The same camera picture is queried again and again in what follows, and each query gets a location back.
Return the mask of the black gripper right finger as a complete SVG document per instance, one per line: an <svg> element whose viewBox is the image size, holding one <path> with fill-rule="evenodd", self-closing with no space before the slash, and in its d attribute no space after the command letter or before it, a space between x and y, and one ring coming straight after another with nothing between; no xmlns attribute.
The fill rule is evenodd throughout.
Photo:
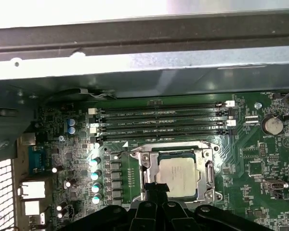
<svg viewBox="0 0 289 231"><path fill-rule="evenodd" d="M167 184L159 184L160 201L165 219L174 231L266 231L265 226L211 205L200 205L191 212L168 199Z"/></svg>

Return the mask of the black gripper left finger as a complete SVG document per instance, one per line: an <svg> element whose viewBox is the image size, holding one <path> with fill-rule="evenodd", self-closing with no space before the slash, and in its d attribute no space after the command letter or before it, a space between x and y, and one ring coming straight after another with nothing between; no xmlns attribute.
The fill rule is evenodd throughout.
<svg viewBox="0 0 289 231"><path fill-rule="evenodd" d="M61 228L62 231L154 231L156 229L156 183L146 183L147 200L129 210L109 205Z"/></svg>

